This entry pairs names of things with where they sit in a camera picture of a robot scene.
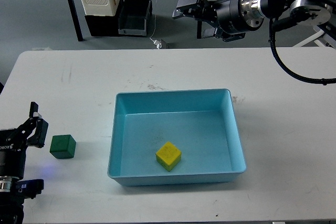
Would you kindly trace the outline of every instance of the black table leg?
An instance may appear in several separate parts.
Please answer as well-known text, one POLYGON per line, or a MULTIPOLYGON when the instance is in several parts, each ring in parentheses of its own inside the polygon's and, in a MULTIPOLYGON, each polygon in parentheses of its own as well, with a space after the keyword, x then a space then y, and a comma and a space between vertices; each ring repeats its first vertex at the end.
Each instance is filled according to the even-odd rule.
POLYGON ((80 25, 79 25, 79 20, 78 20, 76 8, 75 8, 74 0, 68 0, 68 4, 69 4, 69 7, 70 7, 72 21, 73 21, 73 24, 75 26, 77 39, 78 39, 78 41, 83 41, 83 36, 82 36, 82 32, 80 30, 80 25))

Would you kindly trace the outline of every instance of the light blue tray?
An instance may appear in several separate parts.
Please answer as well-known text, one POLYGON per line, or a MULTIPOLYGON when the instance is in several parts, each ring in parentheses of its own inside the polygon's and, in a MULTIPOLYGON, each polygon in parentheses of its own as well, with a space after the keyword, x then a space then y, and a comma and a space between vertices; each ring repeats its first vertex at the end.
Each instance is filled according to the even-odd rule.
POLYGON ((124 186, 231 182, 246 170, 227 89, 119 93, 108 175, 124 186), (170 141, 181 161, 155 153, 170 141))

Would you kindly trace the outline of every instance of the black cable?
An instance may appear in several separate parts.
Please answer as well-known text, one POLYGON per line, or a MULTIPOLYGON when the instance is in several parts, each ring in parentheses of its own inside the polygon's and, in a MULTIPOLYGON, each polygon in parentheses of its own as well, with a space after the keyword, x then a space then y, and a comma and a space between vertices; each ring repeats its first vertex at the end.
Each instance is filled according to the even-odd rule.
POLYGON ((270 43, 270 47, 273 53, 273 56, 275 58, 275 60, 277 61, 277 63, 281 66, 281 68, 290 76, 292 76, 293 78, 299 80, 299 81, 303 81, 303 82, 307 82, 307 83, 313 83, 313 84, 322 84, 322 85, 327 85, 327 84, 332 84, 332 83, 336 83, 336 78, 332 78, 332 79, 314 79, 314 78, 308 78, 308 77, 304 77, 301 76, 297 73, 294 73, 293 71, 291 71, 280 59, 278 52, 277 52, 277 48, 275 45, 275 31, 272 30, 272 23, 273 23, 273 19, 270 19, 269 21, 269 43, 270 43))

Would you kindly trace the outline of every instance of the white cable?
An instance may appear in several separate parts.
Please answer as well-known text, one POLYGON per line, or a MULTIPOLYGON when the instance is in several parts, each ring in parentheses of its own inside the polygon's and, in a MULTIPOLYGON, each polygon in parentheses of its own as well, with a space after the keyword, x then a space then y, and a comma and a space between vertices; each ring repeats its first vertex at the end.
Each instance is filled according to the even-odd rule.
POLYGON ((152 37, 154 36, 155 30, 156 30, 156 6, 158 5, 158 0, 155 0, 155 19, 154 19, 154 31, 151 37, 149 37, 149 39, 151 41, 154 42, 154 40, 152 39, 152 37))

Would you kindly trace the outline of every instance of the gray floor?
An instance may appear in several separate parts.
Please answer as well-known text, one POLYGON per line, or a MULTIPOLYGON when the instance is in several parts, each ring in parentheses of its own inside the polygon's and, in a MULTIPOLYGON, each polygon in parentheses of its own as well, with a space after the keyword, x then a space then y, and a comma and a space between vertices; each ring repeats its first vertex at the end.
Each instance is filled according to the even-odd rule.
MULTIPOLYGON (((177 0, 153 0, 153 17, 147 37, 91 37, 80 0, 75 0, 85 41, 78 42, 67 0, 0 0, 0 82, 5 83, 17 57, 24 51, 88 49, 154 49, 149 37, 163 39, 170 48, 268 47, 268 22, 245 39, 230 43, 220 39, 196 39, 196 21, 173 20, 177 0)), ((297 26, 278 34, 277 44, 291 47, 314 33, 297 26)))

